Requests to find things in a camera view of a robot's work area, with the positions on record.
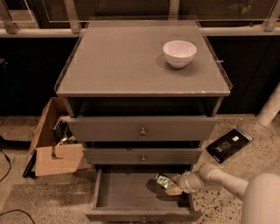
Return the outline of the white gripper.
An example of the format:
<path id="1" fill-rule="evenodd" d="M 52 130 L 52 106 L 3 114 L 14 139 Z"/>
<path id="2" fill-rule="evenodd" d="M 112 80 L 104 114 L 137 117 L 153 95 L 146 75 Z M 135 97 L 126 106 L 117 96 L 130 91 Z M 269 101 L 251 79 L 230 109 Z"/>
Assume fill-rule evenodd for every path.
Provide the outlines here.
<path id="1" fill-rule="evenodd" d="M 195 172 L 184 172 L 182 175 L 177 174 L 171 178 L 177 185 L 174 185 L 165 190 L 167 195 L 176 196 L 184 193 L 194 193 L 201 187 L 200 175 Z"/>

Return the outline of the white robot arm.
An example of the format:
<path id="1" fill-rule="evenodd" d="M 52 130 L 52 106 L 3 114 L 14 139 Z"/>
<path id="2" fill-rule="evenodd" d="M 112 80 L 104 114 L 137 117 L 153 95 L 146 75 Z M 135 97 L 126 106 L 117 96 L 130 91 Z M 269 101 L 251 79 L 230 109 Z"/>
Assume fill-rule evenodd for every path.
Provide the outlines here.
<path id="1" fill-rule="evenodd" d="M 225 173 L 211 163 L 173 178 L 168 195 L 223 187 L 242 201 L 241 224 L 280 224 L 280 176 L 262 173 L 250 181 Z"/>

